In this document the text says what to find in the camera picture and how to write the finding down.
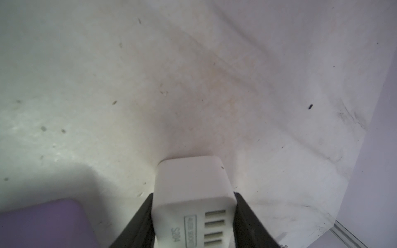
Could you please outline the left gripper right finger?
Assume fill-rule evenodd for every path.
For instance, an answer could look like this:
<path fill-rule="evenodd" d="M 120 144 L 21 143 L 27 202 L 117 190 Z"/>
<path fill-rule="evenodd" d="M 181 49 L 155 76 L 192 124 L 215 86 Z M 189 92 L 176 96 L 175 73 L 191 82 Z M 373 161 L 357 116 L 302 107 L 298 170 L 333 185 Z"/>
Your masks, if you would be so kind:
<path fill-rule="evenodd" d="M 241 194 L 235 192 L 237 206 L 233 222 L 236 248 L 281 248 L 260 222 Z"/>

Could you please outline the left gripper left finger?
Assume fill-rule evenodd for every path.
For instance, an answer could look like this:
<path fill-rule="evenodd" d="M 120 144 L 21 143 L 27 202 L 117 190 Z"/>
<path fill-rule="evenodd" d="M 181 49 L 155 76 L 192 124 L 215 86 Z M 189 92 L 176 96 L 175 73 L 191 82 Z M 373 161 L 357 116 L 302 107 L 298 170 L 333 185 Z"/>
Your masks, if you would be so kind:
<path fill-rule="evenodd" d="M 109 246 L 109 248 L 153 248 L 155 230 L 152 221 L 153 193 L 151 193 L 136 214 Z"/>

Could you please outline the white power strip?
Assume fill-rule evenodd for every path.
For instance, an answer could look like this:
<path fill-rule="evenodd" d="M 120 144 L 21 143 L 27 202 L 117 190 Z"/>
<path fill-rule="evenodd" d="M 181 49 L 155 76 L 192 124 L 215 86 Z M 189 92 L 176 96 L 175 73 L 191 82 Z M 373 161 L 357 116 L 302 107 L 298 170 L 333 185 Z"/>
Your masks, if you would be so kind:
<path fill-rule="evenodd" d="M 227 248 L 237 200 L 216 156 L 158 165 L 152 221 L 158 248 Z"/>

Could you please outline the purple power strip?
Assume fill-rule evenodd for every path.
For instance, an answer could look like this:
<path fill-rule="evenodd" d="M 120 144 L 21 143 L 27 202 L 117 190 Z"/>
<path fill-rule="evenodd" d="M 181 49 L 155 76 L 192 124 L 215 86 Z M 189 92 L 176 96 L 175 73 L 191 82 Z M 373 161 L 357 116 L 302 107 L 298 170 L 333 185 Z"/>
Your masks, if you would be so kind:
<path fill-rule="evenodd" d="M 2 248 L 98 248 L 76 200 L 59 199 L 1 213 Z"/>

